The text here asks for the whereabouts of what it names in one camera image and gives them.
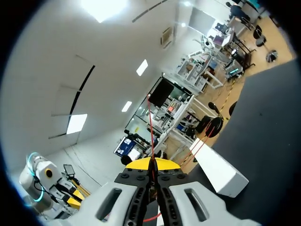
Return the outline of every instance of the yellow base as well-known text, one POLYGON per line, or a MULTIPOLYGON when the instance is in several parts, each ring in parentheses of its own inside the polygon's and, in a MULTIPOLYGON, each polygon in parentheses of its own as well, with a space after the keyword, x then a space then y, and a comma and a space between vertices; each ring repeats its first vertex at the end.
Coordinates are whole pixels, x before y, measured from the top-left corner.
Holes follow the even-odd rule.
MULTIPOLYGON (((144 158, 144 159, 138 159, 126 166, 126 168, 136 169, 136 170, 148 170, 149 169, 149 163, 150 163, 150 157, 144 158)), ((156 163, 158 166, 158 170, 174 170, 179 169, 180 166, 171 161, 161 158, 155 158, 156 163)))

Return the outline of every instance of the person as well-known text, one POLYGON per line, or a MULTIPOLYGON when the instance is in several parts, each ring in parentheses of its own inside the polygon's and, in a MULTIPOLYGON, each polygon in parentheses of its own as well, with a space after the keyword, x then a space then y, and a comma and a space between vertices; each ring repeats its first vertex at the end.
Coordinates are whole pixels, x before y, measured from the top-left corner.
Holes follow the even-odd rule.
POLYGON ((251 30, 249 26, 251 18, 242 10, 242 8, 238 4, 234 3, 233 5, 231 5, 230 2, 227 1, 226 6, 230 8, 230 12, 235 17, 235 20, 241 22, 249 30, 251 30))
POLYGON ((130 158, 130 156, 128 156, 128 155, 123 155, 122 157, 121 157, 121 163, 123 164, 123 165, 128 165, 128 164, 130 164, 132 162, 132 160, 131 160, 131 158, 130 158))

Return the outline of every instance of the wooden floor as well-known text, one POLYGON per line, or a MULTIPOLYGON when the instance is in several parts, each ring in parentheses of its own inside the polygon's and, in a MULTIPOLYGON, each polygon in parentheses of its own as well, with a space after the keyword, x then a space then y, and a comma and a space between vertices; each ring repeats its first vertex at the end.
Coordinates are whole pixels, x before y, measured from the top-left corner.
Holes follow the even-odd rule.
MULTIPOLYGON (((242 90, 242 87, 244 85, 245 79, 248 76, 252 76, 254 74, 257 74, 258 72, 267 70, 269 68, 272 68, 276 65, 280 65, 283 63, 286 63, 293 59, 293 55, 291 54, 285 39, 277 29, 277 27, 274 25, 274 23, 270 20, 269 17, 263 18, 258 22, 258 25, 261 26, 263 34, 267 38, 266 47, 269 50, 275 49, 278 52, 278 58, 273 63, 268 63, 265 60, 265 56, 267 54, 267 49, 265 47, 256 47, 255 45, 255 39, 253 38, 253 33, 251 31, 246 31, 240 36, 239 38, 241 40, 245 41, 245 45, 249 49, 256 49, 252 53, 252 63, 255 63, 256 66, 252 66, 249 68, 245 74, 237 79, 235 83, 232 85, 232 82, 228 83, 226 82, 224 78, 224 73, 221 69, 216 70, 215 76, 222 82, 224 82, 224 86, 218 89, 212 89, 211 87, 206 87, 204 94, 201 94, 197 97, 198 100, 200 100, 203 104, 208 104, 208 102, 212 101, 214 102, 219 109, 222 108, 222 114, 224 117, 230 117, 229 115, 229 108, 230 106, 236 102, 239 98, 240 92, 242 90)), ((200 111, 198 108, 192 107, 193 110, 197 113, 198 118, 203 118, 204 113, 200 111)), ((227 120, 225 120, 223 128, 227 125, 227 120)), ((209 138, 206 141, 206 144, 209 146, 212 146, 219 135, 209 138)), ((198 135, 199 138, 204 137, 204 133, 198 135)), ((181 147, 181 144, 179 142, 176 142, 174 140, 168 139, 167 146, 175 146, 175 147, 181 147)), ((181 152, 179 155, 176 156, 176 158, 173 160, 174 162, 180 164, 183 162, 183 159, 187 154, 189 153, 189 149, 186 148, 183 152, 181 152)), ((181 166, 183 172, 189 173, 197 163, 193 163, 188 159, 185 164, 181 166)))

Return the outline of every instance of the screw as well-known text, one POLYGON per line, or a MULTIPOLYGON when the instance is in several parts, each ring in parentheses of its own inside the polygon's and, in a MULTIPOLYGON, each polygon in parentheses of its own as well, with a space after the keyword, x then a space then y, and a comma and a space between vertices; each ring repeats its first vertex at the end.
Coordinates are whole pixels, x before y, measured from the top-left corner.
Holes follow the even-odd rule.
POLYGON ((145 180, 145 176, 137 176, 137 180, 145 180))
POLYGON ((186 175, 183 173, 180 173, 177 175, 177 178, 179 178, 179 179, 184 179, 185 177, 186 177, 186 175))
POLYGON ((124 178, 124 179, 126 179, 126 178, 129 178, 130 176, 127 173, 122 173, 121 177, 124 178))
POLYGON ((170 179, 169 176, 162 177, 162 180, 164 181, 168 181, 169 179, 170 179))

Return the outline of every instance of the blue screen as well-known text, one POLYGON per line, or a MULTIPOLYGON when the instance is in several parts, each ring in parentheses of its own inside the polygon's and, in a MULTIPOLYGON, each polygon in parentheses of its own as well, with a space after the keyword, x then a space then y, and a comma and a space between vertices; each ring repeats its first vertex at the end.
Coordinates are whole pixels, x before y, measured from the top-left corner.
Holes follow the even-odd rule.
POLYGON ((119 144, 119 146, 116 148, 114 153, 118 156, 128 155, 128 153, 133 149, 135 146, 135 142, 125 138, 122 143, 119 144))

